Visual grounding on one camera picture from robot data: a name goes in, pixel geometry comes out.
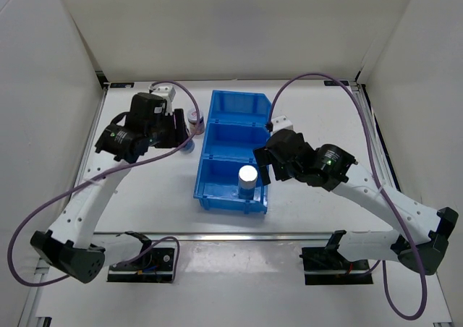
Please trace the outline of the silver-cap shaker bottle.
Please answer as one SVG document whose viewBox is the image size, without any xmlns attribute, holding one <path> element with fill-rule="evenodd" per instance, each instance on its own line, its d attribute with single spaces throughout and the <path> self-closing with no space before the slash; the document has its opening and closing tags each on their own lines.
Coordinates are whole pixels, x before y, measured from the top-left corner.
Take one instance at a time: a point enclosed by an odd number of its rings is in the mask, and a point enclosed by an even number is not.
<svg viewBox="0 0 463 327">
<path fill-rule="evenodd" d="M 179 151 L 183 154 L 190 154 L 194 151 L 194 149 L 195 149 L 195 142 L 191 140 Z"/>
<path fill-rule="evenodd" d="M 252 200 L 258 180 L 258 171 L 254 166 L 245 165 L 238 171 L 238 196 L 241 199 Z"/>
</svg>

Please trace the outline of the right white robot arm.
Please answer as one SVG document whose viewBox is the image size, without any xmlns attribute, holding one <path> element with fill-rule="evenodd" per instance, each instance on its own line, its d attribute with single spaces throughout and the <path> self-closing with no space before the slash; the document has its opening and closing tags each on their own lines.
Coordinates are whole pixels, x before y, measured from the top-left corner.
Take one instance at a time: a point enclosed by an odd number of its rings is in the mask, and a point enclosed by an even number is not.
<svg viewBox="0 0 463 327">
<path fill-rule="evenodd" d="M 390 260 L 416 273 L 433 275 L 449 246 L 458 213 L 436 210 L 381 186 L 355 157 L 340 147 L 325 144 L 312 148 L 302 134 L 281 129 L 254 151 L 264 185 L 295 179 L 346 198 L 391 226 L 388 232 L 334 232 L 319 257 L 335 269 L 358 260 Z"/>
</svg>

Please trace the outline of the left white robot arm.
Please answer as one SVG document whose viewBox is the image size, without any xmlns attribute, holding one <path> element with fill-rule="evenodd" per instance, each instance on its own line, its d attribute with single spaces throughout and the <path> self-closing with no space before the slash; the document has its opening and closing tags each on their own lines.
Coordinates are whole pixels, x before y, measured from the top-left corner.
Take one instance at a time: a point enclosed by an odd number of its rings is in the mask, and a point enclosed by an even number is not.
<svg viewBox="0 0 463 327">
<path fill-rule="evenodd" d="M 94 242 L 97 223 L 132 165 L 149 148 L 177 148 L 188 137 L 182 109 L 173 109 L 172 86 L 132 97 L 129 111 L 114 117 L 95 144 L 90 180 L 76 192 L 47 231 L 36 231 L 30 243 L 52 267 L 82 283 L 102 268 L 128 263 L 136 271 L 153 266 L 151 241 L 144 234 L 124 232 Z"/>
</svg>

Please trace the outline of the left white-lid spice jar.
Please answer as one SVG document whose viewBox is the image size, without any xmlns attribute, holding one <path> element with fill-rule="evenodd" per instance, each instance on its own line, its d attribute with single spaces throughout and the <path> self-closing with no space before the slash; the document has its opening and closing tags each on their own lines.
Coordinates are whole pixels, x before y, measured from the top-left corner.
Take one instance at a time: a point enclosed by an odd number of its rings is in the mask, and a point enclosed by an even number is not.
<svg viewBox="0 0 463 327">
<path fill-rule="evenodd" d="M 187 121 L 191 132 L 194 132 L 196 135 L 202 135 L 205 132 L 205 122 L 202 111 L 190 109 L 187 112 Z"/>
</svg>

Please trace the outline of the blue three-compartment plastic bin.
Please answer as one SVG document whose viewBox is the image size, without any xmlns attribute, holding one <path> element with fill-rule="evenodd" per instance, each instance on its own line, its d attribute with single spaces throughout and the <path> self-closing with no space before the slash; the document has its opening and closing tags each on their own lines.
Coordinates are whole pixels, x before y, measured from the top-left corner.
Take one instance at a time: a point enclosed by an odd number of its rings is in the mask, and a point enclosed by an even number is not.
<svg viewBox="0 0 463 327">
<path fill-rule="evenodd" d="M 265 145 L 271 102 L 263 93 L 212 92 L 193 197 L 206 210 L 267 213 L 268 188 L 260 179 L 253 196 L 239 195 L 239 170 L 257 168 L 253 151 Z"/>
</svg>

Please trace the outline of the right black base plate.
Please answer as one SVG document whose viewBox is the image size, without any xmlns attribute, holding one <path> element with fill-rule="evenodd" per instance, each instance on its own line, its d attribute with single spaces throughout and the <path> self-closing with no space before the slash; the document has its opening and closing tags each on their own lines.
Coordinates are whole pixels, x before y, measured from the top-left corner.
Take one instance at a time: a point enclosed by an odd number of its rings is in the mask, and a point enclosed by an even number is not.
<svg viewBox="0 0 463 327">
<path fill-rule="evenodd" d="M 335 231 L 322 247 L 302 247 L 306 286 L 345 286 L 373 284 L 372 268 L 368 260 L 348 261 L 338 253 L 345 230 Z"/>
</svg>

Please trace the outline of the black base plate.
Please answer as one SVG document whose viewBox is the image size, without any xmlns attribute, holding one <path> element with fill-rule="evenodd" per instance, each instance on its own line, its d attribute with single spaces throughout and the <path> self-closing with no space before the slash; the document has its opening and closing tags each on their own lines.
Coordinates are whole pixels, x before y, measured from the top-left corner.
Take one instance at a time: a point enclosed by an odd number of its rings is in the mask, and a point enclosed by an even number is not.
<svg viewBox="0 0 463 327">
<path fill-rule="evenodd" d="M 338 253 L 345 230 L 335 231 L 322 247 L 302 247 L 306 286 L 345 286 L 373 284 L 372 268 L 368 260 L 348 261 Z"/>
<path fill-rule="evenodd" d="M 143 256 L 109 266 L 107 282 L 128 284 L 172 284 L 177 274 L 180 243 L 167 236 L 151 240 L 144 234 L 127 232 L 140 240 Z"/>
</svg>

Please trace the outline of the aluminium front rail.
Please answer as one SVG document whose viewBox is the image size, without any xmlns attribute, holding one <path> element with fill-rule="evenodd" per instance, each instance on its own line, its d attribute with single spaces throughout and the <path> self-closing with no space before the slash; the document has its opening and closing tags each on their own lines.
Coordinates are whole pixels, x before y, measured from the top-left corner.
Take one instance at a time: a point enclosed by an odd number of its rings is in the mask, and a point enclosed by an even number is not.
<svg viewBox="0 0 463 327">
<path fill-rule="evenodd" d="M 159 233 L 143 232 L 146 236 L 162 238 L 167 236 L 176 237 L 180 241 L 197 242 L 220 242 L 220 241 L 327 241 L 331 232 L 289 232 L 289 233 L 230 233 L 230 232 L 207 232 L 207 233 Z"/>
</svg>

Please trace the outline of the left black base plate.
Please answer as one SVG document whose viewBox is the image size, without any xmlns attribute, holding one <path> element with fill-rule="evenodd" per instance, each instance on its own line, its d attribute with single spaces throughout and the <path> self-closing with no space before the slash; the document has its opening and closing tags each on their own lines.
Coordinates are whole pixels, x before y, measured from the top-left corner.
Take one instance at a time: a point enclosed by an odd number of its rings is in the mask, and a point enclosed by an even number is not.
<svg viewBox="0 0 463 327">
<path fill-rule="evenodd" d="M 167 236 L 151 240 L 144 234 L 127 232 L 140 240 L 143 256 L 109 266 L 107 282 L 128 284 L 172 284 L 177 274 L 180 243 Z"/>
</svg>

